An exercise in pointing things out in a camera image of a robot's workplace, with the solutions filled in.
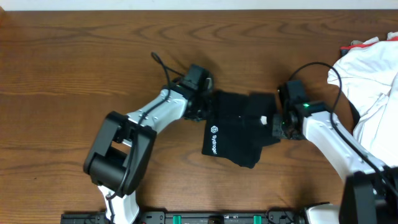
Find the black t-shirt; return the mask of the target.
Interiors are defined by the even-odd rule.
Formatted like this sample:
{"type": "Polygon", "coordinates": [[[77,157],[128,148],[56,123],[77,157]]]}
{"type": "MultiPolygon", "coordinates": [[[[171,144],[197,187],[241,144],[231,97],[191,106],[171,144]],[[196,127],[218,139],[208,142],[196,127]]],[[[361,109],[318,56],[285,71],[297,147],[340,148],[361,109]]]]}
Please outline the black t-shirt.
{"type": "Polygon", "coordinates": [[[212,114],[206,120],[201,153],[254,168],[262,148],[280,142],[272,135],[276,112],[272,93],[242,95],[217,91],[212,114]]]}

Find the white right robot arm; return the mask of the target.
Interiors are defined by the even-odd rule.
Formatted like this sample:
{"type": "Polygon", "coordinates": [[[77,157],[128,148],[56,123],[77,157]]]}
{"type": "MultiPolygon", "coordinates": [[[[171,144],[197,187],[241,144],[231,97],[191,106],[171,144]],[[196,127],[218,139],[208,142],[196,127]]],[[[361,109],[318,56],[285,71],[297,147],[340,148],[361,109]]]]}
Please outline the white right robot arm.
{"type": "Polygon", "coordinates": [[[344,182],[340,205],[307,206],[296,223],[397,223],[397,167],[365,150],[324,103],[288,106],[272,127],[279,139],[314,144],[344,182]]]}

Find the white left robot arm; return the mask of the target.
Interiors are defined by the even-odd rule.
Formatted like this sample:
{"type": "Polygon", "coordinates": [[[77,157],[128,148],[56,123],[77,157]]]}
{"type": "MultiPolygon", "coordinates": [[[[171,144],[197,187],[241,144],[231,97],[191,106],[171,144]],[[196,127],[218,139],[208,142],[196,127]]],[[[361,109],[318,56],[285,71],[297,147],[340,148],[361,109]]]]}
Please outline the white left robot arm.
{"type": "Polygon", "coordinates": [[[198,111],[214,88],[210,73],[186,75],[163,87],[143,108],[104,119],[83,170],[98,186],[110,223],[134,223],[139,214],[136,189],[142,180],[157,135],[170,123],[198,111]]]}

